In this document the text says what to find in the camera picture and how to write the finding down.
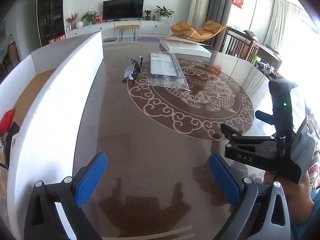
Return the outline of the person right hand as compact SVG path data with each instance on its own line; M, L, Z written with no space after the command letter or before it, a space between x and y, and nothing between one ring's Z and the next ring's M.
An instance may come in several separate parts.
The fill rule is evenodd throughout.
M310 196L308 172L306 172L299 184L295 184L286 177L278 176L276 178L275 173L266 171L264 174L264 184L270 185L274 181L278 181L282 185L291 222L293 224L305 223L310 218L315 206Z

